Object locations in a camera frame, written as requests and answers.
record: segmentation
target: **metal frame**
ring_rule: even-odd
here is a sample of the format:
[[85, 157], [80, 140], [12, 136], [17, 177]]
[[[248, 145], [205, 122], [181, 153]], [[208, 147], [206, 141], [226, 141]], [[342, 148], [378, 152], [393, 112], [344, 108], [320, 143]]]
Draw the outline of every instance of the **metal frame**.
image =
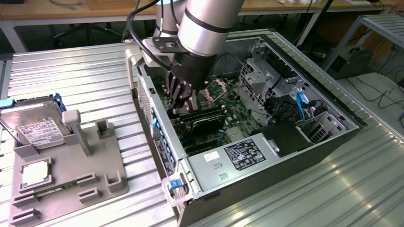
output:
[[[382, 14], [385, 14], [392, 7], [385, 7]], [[348, 9], [329, 9], [326, 12], [353, 12], [353, 11], [373, 11], [374, 8], [365, 6], [364, 8], [348, 8]], [[318, 18], [321, 9], [309, 10], [313, 13], [313, 17], [309, 20], [308, 26], [302, 32], [297, 45], [305, 40], [309, 30]], [[274, 14], [293, 14], [305, 13], [305, 10], [269, 10], [269, 11], [242, 11], [238, 13], [241, 22], [248, 15], [274, 15]], [[150, 20], [154, 19], [154, 15], [137, 15], [134, 20]], [[13, 51], [16, 53], [26, 52], [26, 47], [24, 42], [16, 32], [17, 26], [32, 26], [32, 25], [58, 25], [58, 24], [80, 24], [80, 23], [100, 23], [100, 22], [116, 22], [125, 21], [126, 16], [105, 16], [105, 17], [72, 17], [72, 18], [44, 18], [44, 19], [9, 19], [0, 20], [0, 28], [5, 34], [8, 42], [12, 45]]]
[[[404, 33], [402, 30], [394, 31], [393, 29], [401, 29], [404, 28], [404, 17], [396, 14], [390, 15], [368, 15], [368, 16], [360, 16], [353, 25], [350, 26], [342, 40], [340, 41], [336, 49], [333, 52], [328, 55], [321, 68], [326, 71], [341, 51], [344, 46], [348, 44], [352, 36], [354, 35], [358, 27], [364, 25], [366, 26], [372, 31], [377, 32], [384, 38], [390, 40], [397, 46], [404, 48]], [[358, 41], [357, 44], [361, 45], [364, 41], [366, 40], [370, 32], [368, 35], [365, 35]]]

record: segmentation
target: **power supply label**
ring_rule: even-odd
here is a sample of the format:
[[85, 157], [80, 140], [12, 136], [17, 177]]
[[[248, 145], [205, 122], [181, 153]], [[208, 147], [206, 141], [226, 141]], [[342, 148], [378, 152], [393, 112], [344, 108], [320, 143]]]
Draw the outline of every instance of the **power supply label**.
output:
[[24, 125], [17, 127], [17, 129], [33, 146], [62, 140], [62, 134], [53, 120]]
[[242, 170], [265, 160], [252, 139], [226, 147], [225, 153], [232, 160], [236, 170]]

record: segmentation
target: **aluminum profile table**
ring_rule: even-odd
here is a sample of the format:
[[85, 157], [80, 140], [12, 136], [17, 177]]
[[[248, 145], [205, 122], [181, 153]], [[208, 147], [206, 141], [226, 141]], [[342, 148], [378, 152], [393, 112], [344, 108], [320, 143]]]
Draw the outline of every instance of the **aluminum profile table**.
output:
[[[358, 16], [336, 49], [326, 56], [321, 66], [325, 71], [330, 67], [342, 47], [348, 44], [361, 25], [366, 26], [372, 31], [377, 32], [384, 38], [390, 40], [397, 46], [404, 48], [404, 16], [398, 14]], [[364, 43], [368, 35], [369, 33], [358, 40], [358, 45]]]
[[[368, 127], [317, 165], [252, 195], [193, 226], [400, 226], [404, 224], [402, 136], [346, 93], [321, 68], [277, 34], [265, 33], [348, 105]], [[62, 92], [69, 108], [85, 112], [84, 125], [108, 119], [117, 127], [130, 191], [41, 226], [174, 227], [176, 217], [160, 189], [124, 72], [125, 45], [14, 55], [5, 67], [9, 96]], [[10, 137], [0, 144], [0, 227], [5, 227], [13, 153]]]

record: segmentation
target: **motherboard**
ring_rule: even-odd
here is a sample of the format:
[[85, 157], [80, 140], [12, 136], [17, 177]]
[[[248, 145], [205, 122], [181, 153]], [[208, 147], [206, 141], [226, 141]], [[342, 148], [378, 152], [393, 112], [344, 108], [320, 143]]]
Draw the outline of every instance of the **motherboard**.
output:
[[[205, 84], [205, 89], [197, 95], [201, 111], [170, 120], [189, 156], [248, 137], [260, 127], [240, 101], [237, 92], [241, 88], [237, 83], [210, 78]], [[168, 110], [169, 97], [164, 94], [164, 85], [157, 92]]]

